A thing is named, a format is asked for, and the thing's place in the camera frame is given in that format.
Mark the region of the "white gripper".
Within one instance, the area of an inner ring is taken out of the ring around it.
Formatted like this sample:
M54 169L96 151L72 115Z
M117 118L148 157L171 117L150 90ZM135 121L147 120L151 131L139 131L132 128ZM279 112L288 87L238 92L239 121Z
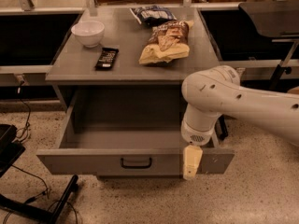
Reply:
M192 180L195 178L200 161L203 156L203 149L198 146L206 145L214 133L213 129L208 131L197 131L189 126L185 121L181 123L181 136L188 145L183 150L183 178Z

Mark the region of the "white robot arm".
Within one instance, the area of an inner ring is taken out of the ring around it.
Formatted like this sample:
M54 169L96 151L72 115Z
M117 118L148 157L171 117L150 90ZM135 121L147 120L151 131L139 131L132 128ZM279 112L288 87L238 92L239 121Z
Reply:
M217 119L227 115L299 145L299 96L291 93L244 88L239 74L228 65L188 75L181 86L187 102L181 122L183 178L195 178Z

